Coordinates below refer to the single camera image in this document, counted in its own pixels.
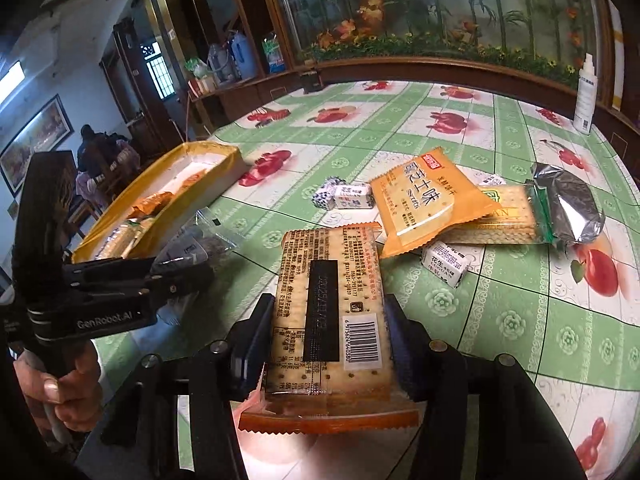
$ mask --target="wooden door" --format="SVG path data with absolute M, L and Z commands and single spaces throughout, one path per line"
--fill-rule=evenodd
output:
M 148 134 L 153 137 L 158 151 L 168 152 L 178 146 L 182 139 L 170 121 L 169 113 L 146 67 L 133 20 L 126 18 L 116 23 L 113 26 L 113 39 L 148 124 Z

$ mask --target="fingernail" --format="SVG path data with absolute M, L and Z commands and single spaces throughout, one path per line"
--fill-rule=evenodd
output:
M 44 394 L 50 402 L 60 402 L 60 390 L 58 382 L 53 379 L 44 381 Z

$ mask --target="glass display cabinet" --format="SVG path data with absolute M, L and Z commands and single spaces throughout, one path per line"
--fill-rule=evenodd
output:
M 585 53 L 612 63 L 605 0 L 275 0 L 290 61 L 437 57 L 513 68 L 571 88 Z

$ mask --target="person in dark jacket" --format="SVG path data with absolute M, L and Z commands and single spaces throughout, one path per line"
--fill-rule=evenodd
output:
M 78 148 L 78 171 L 87 172 L 91 178 L 96 178 L 102 174 L 100 168 L 100 160 L 97 157 L 92 156 L 92 151 L 87 152 L 87 147 L 92 144 L 96 147 L 97 152 L 102 155 L 107 166 L 110 166 L 118 159 L 120 149 L 116 144 L 116 139 L 108 136 L 105 133 L 95 133 L 94 129 L 85 124 L 80 129 L 80 135 L 82 137 L 82 144 Z

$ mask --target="barcode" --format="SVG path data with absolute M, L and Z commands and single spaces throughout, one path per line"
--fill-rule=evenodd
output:
M 376 314 L 342 316 L 342 330 L 345 370 L 382 368 Z

